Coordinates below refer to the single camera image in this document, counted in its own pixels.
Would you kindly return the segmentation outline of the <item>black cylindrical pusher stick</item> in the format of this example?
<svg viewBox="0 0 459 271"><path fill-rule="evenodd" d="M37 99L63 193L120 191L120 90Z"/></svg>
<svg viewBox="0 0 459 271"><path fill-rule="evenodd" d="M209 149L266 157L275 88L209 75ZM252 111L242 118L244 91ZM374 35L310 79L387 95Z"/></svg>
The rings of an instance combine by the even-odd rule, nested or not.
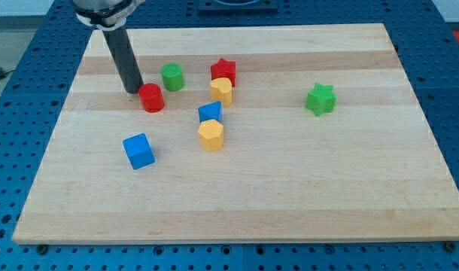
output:
<svg viewBox="0 0 459 271"><path fill-rule="evenodd" d="M104 31L103 35L125 91L129 94L137 94L144 83L126 27Z"/></svg>

